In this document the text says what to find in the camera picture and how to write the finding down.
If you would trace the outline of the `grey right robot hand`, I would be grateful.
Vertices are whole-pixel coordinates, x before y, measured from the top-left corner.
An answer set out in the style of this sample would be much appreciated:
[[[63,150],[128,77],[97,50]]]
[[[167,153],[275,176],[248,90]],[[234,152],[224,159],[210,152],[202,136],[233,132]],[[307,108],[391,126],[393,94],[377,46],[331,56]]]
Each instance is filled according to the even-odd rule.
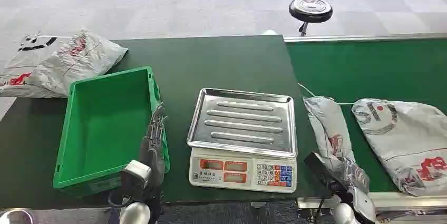
[[[342,184],[346,187],[357,187],[362,192],[370,192],[370,178],[366,172],[349,158],[339,158],[341,164],[337,168],[336,174]]]

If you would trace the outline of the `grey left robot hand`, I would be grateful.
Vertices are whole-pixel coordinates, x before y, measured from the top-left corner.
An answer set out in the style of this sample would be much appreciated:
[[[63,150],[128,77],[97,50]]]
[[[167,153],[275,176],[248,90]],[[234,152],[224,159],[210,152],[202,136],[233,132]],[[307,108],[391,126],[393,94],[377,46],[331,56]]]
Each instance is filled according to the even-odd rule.
[[[164,179],[166,164],[163,155],[162,136],[166,118],[166,109],[162,102],[153,112],[140,146],[139,160],[151,168],[148,183],[152,187],[160,187]]]

